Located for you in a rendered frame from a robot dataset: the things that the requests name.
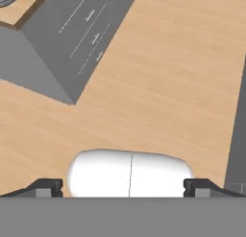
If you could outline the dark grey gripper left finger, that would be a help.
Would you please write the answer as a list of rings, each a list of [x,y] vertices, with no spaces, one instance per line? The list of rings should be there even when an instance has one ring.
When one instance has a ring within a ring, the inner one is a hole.
[[[4,194],[4,197],[22,198],[62,198],[63,181],[61,178],[39,178],[26,188]]]

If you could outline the dark grey cabinet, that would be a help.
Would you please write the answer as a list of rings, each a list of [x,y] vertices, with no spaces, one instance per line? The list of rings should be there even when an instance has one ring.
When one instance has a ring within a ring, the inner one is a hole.
[[[224,187],[246,196],[246,55]]]

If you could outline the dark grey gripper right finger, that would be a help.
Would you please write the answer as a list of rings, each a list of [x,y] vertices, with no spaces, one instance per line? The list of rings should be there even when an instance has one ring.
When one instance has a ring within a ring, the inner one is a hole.
[[[208,178],[186,178],[184,180],[185,198],[245,198],[245,195],[222,189]]]

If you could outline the white rounded object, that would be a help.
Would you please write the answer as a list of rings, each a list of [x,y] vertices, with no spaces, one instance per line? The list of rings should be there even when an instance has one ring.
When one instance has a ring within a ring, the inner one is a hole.
[[[193,173],[187,163],[165,154],[119,150],[78,153],[67,173],[73,197],[180,198],[184,180]]]

